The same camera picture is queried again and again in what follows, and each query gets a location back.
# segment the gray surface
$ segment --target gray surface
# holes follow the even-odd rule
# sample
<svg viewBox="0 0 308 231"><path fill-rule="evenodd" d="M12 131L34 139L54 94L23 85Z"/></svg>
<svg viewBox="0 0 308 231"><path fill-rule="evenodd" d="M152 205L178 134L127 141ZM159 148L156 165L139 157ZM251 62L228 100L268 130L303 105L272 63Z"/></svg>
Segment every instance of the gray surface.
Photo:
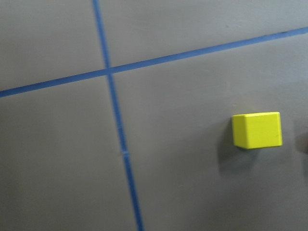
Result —
<svg viewBox="0 0 308 231"><path fill-rule="evenodd" d="M100 0L112 65L307 26L306 0Z"/></svg>
<svg viewBox="0 0 308 231"><path fill-rule="evenodd" d="M307 39L115 75L145 230L307 229ZM232 115L270 111L282 147L233 146Z"/></svg>
<svg viewBox="0 0 308 231"><path fill-rule="evenodd" d="M103 78L0 99L1 231L136 230Z"/></svg>
<svg viewBox="0 0 308 231"><path fill-rule="evenodd" d="M0 90L102 69L89 0L0 0Z"/></svg>

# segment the blue tape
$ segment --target blue tape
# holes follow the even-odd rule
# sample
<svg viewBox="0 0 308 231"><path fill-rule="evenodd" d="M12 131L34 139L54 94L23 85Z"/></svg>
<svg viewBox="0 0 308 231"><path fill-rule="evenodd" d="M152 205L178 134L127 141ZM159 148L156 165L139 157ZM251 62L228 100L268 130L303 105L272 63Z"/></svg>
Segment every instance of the blue tape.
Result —
<svg viewBox="0 0 308 231"><path fill-rule="evenodd" d="M109 61L109 54L108 54L108 46L107 46L106 35L105 35L104 27L103 27L103 18L101 16L99 1L92 0L92 4L93 4L97 31L98 31L98 35L99 35L100 43L101 43L103 60L105 62L106 69L109 70L110 61ZM119 142L120 142L121 151L123 154L125 172L126 172L126 176L128 180L128 187L129 187L130 197L131 197L132 204L133 204L136 224L137 224L138 231L143 231L144 229L143 229L143 223L142 223L142 218L141 218L141 213L140 213L140 208L139 208L139 201L138 201L134 177L133 177L133 173L131 169L131 164L129 160L129 152L128 152L128 148L126 145L126 137L124 133L123 122L121 118L121 111L120 111L117 94L116 94L116 86L114 83L113 74L111 72L107 73L107 80L108 80L108 86L109 86L112 106L113 106L114 115L115 115Z"/></svg>
<svg viewBox="0 0 308 231"><path fill-rule="evenodd" d="M290 30L290 31L286 31L286 32L280 32L280 33L277 33L277 34L260 36L260 37L251 38L251 39L240 40L240 41L236 41L236 42L225 43L225 44L221 44L221 45L217 45L217 46L213 46L213 47L206 47L206 48L182 52L182 53L178 53L178 54L172 54L172 55L163 56L163 57L154 58L154 59L149 59L149 60L144 60L144 61L140 61L140 62L136 62L136 63L125 64L125 65L121 65L121 66L115 66L115 67L111 67L109 69L97 70L97 71L92 71L92 72L88 72L88 73L84 73L84 74L80 74L80 75L58 78L58 79L45 81L45 82L41 82L41 83L26 85L26 86L23 86L23 87L3 90L3 91L0 91L0 97L20 94L20 93L23 93L23 92L38 90L38 89L42 89L42 88L53 87L53 86L61 85L61 84L64 84L64 83L76 82L76 81L84 80L84 79L87 79L87 78L104 76L104 75L107 75L108 73L113 74L113 73L118 73L118 72L123 72L123 71L134 70L134 69L138 69L138 68L142 68L142 67L147 67L147 66L152 66L152 65L157 65L157 64L163 64L163 63L167 63L167 62L171 62L171 61L175 61L175 60L195 57L195 56L198 56L198 55L214 53L214 52L218 52L218 51L223 51L223 50L253 45L253 44L271 41L271 40L275 40L275 39L282 39L282 38L292 37L292 36L296 36L296 35L302 35L302 34L306 34L306 33L308 33L308 27ZM106 67L108 67L110 65L109 59L105 62L108 63L108 65L106 65Z"/></svg>

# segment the cube's top face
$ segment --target cube's top face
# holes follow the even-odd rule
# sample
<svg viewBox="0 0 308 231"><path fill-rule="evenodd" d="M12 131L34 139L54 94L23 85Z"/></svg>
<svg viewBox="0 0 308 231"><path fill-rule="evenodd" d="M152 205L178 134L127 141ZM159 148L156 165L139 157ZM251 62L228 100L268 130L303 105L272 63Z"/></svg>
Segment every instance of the cube's top face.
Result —
<svg viewBox="0 0 308 231"><path fill-rule="evenodd" d="M234 143L246 149L282 145L279 112L233 116Z"/></svg>

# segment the cube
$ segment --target cube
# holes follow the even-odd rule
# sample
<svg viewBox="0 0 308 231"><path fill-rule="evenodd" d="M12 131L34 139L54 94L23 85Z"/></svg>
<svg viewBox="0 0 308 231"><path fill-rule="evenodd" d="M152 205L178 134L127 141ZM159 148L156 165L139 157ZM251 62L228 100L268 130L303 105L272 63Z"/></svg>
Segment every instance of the cube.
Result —
<svg viewBox="0 0 308 231"><path fill-rule="evenodd" d="M279 112L252 113L232 117L233 143L253 149L282 145Z"/></svg>

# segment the yellow cube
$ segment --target yellow cube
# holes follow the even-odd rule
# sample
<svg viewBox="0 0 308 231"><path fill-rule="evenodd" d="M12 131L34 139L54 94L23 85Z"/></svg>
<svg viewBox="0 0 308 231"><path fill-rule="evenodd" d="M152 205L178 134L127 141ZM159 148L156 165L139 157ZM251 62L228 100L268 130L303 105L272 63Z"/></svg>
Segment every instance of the yellow cube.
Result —
<svg viewBox="0 0 308 231"><path fill-rule="evenodd" d="M252 149L282 145L279 112L234 115L232 128L235 146Z"/></svg>

